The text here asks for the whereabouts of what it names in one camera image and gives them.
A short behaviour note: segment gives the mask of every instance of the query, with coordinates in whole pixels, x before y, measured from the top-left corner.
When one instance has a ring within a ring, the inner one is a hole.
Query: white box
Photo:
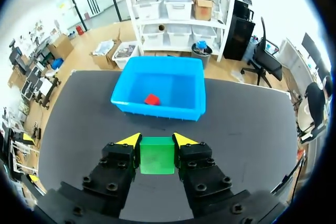
[[[161,0],[139,0],[134,4],[140,19],[159,19]]]
[[[189,20],[194,2],[192,0],[165,0],[164,4],[170,20]]]
[[[131,54],[130,57],[125,57],[125,58],[116,58],[118,52],[122,49],[128,48],[128,46],[133,45],[135,46],[133,53]],[[124,67],[126,66],[127,62],[129,61],[129,59],[131,59],[132,57],[136,57],[136,56],[140,56],[140,52],[139,52],[139,46],[138,46],[138,42],[137,41],[128,41],[128,42],[122,42],[119,47],[116,49],[116,51],[114,52],[113,56],[112,56],[112,60],[114,62],[116,62],[116,64],[118,65],[118,67],[120,69],[124,69]]]
[[[164,31],[159,30],[159,25],[145,25],[142,34],[147,46],[163,46]]]
[[[212,27],[194,25],[191,26],[191,29],[193,31],[193,39],[195,43],[199,40],[204,40],[211,49],[213,48],[217,34]]]
[[[191,26],[168,24],[167,33],[169,35],[171,46],[186,47],[188,45],[191,34]]]

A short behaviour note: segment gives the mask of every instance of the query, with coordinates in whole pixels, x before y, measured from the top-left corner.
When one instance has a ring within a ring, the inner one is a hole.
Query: white shelving unit
[[[148,43],[143,42],[142,30],[145,25],[157,24],[157,25],[165,25],[165,24],[184,24],[184,25],[200,25],[200,26],[208,26],[213,27],[217,33],[217,39],[214,44],[210,47],[213,50],[214,55],[217,56],[217,61],[220,62],[222,59],[223,51],[225,48],[229,27],[231,24],[232,14],[233,14],[233,5],[234,0],[213,0],[214,7],[213,10],[217,10],[219,12],[219,16],[221,20],[217,20],[212,18],[210,21],[197,20],[194,17],[191,17],[190,20],[170,20],[168,18],[168,14],[166,8],[163,4],[160,7],[160,18],[152,19],[152,20],[143,20],[136,18],[134,11],[134,4],[136,0],[126,0],[128,11],[130,13],[130,17],[133,24],[133,29],[135,31],[136,39],[139,43],[139,50],[141,55],[144,55],[144,51],[184,51],[190,52],[191,46],[193,43],[193,36],[190,36],[188,45],[184,47],[175,47],[170,45],[170,40],[167,34],[164,34],[163,45],[161,46],[152,46]]]

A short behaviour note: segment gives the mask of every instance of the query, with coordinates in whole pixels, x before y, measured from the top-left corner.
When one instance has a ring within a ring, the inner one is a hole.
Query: screw
[[[115,183],[109,183],[106,185],[106,189],[108,191],[116,191],[118,189],[118,185],[116,185]]]
[[[84,214],[84,210],[81,207],[74,207],[72,210],[73,215],[82,216]]]
[[[107,163],[107,160],[106,158],[102,157],[100,160],[99,160],[99,164],[106,164]]]
[[[91,178],[89,176],[83,177],[83,183],[90,183],[91,182]]]
[[[125,162],[118,162],[118,166],[120,168],[124,168],[126,166],[126,163]]]
[[[197,164],[194,161],[188,162],[189,167],[196,167]]]
[[[206,159],[206,162],[208,163],[208,164],[214,164],[215,163],[215,160],[213,159],[213,158],[207,158]]]
[[[75,222],[73,220],[68,219],[64,221],[64,224],[75,224]]]
[[[244,211],[244,207],[241,204],[234,204],[231,211],[233,214],[238,215]]]
[[[241,224],[254,224],[255,221],[253,218],[247,217],[242,219]]]
[[[226,177],[223,178],[223,183],[230,184],[231,182],[232,182],[232,180],[231,180],[230,177],[226,176]]]
[[[196,191],[205,191],[206,190],[206,185],[204,184],[198,184],[196,187],[195,187]]]

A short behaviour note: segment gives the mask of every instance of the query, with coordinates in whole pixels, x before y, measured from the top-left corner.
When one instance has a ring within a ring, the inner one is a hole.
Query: blue object
[[[63,64],[63,59],[62,58],[56,59],[51,64],[51,68],[56,70],[56,69],[60,68],[62,64]]]
[[[206,49],[207,48],[207,44],[204,40],[200,40],[196,42],[196,48],[198,49]]]
[[[160,105],[147,105],[149,94]],[[132,57],[111,97],[121,111],[197,121],[205,113],[202,61],[180,57]]]

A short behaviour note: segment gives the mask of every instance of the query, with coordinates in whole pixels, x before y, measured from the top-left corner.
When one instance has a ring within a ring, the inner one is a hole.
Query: black tabletop
[[[206,79],[206,113],[198,122],[125,114],[110,103],[120,72],[77,71],[65,84],[46,126],[39,177],[48,190],[65,181],[81,189],[108,142],[141,132],[178,132],[206,142],[232,191],[272,190],[296,164],[295,115],[284,92]],[[178,174],[137,172],[120,218],[173,221],[192,218]]]

